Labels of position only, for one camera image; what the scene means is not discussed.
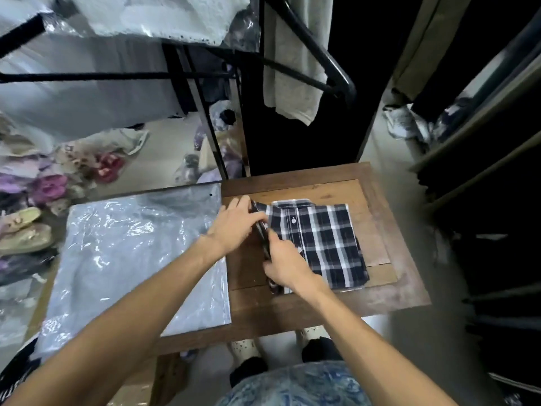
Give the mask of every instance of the clothing rack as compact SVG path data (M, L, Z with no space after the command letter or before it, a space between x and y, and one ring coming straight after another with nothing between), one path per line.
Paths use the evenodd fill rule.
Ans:
M325 69L329 82L324 84L313 80L285 65L266 59L262 53L250 53L257 57L263 65L271 67L276 71L286 74L298 81L311 85L324 93L333 94L343 98L345 105L350 108L356 99L356 89L353 81L338 65L334 58L323 48L308 30L306 25L296 16L287 0L260 0L261 5L267 2L277 14L289 25L292 31L305 44L308 50L315 56L318 62ZM263 14L260 14L260 25L263 29ZM33 40L45 32L45 25L40 14L14 28L9 33L0 37L0 59L24 44ZM167 72L131 72L131 73L59 73L59 74L4 74L0 72L0 83L21 83L21 82L43 82L43 81L105 81L105 80L171 80L177 99L180 102L178 83L187 81L190 93L192 94L195 106L199 113L201 123L205 129L210 148L213 151L216 165L223 180L228 179L227 170L222 154L216 139L216 134L210 121L209 106L205 101L199 79L224 78L229 80L231 90L231 101L235 109L237 119L242 120L242 88L241 72L239 65L242 61L236 51L222 48L207 47L214 55L223 59L232 66L230 71L222 72L197 72L186 45L174 44L178 53L178 60L167 59ZM243 159L245 172L249 175L249 164Z

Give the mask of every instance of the hand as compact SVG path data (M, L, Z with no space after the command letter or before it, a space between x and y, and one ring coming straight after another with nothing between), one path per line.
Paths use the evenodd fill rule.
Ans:
M272 262L263 262L263 268L270 279L297 294L301 294L300 290L306 289L304 287L310 289L314 283L322 282L321 276L312 272L291 241L282 241L270 228L268 235Z
M216 220L207 232L207 237L214 240L220 258L237 249L257 221L267 222L265 212L250 213L250 197L244 195L233 198L226 208L220 207Z

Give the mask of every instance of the plaid shirt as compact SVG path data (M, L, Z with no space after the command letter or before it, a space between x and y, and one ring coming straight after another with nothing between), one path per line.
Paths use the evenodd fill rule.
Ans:
M364 285L369 275L355 238L347 204L316 205L309 199L256 203L280 239L289 239L314 273L331 289Z

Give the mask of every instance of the sneaker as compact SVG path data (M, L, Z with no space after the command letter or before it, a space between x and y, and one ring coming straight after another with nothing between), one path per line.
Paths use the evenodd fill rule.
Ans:
M296 330L295 334L297 336L297 346L302 350L304 349L308 342L313 339L329 338L330 336L323 327L323 325L314 326L314 327L305 327L304 329Z
M227 348L229 349L229 352L231 352L231 354L233 355L233 360L235 361L236 366L240 366L242 362L247 361L252 357L263 357L261 356L261 352L256 347L255 341L253 339L229 342L227 344Z

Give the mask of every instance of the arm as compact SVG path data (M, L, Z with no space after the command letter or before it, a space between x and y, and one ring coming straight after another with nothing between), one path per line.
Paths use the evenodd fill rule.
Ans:
M347 308L314 274L290 241L269 231L271 262L265 273L291 288L323 318L352 374L375 406L456 406L428 376Z
M236 249L256 221L266 219L248 208L247 195L222 206L206 235L90 322L6 406L98 406L111 400L205 272Z

